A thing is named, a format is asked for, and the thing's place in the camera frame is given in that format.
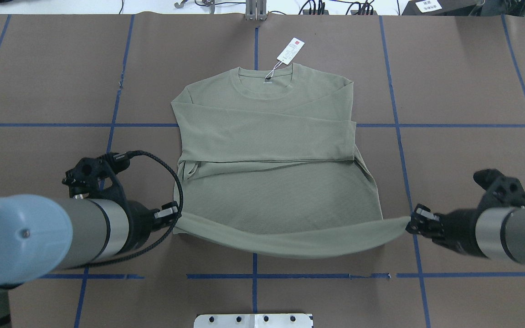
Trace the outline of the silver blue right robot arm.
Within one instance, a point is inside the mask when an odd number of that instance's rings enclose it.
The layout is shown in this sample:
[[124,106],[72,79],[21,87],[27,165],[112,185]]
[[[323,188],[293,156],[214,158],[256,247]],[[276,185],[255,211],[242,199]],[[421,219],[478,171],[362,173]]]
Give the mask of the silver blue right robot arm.
[[419,204],[406,231],[458,254],[525,265],[525,207],[433,213]]

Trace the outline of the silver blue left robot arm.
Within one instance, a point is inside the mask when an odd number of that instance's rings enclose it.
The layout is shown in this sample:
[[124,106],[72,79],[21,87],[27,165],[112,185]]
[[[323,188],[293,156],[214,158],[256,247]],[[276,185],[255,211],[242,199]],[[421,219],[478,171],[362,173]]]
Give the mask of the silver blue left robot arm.
[[135,201],[0,197],[0,328],[12,326],[9,292],[57,270],[140,255],[152,232],[171,227],[181,206]]

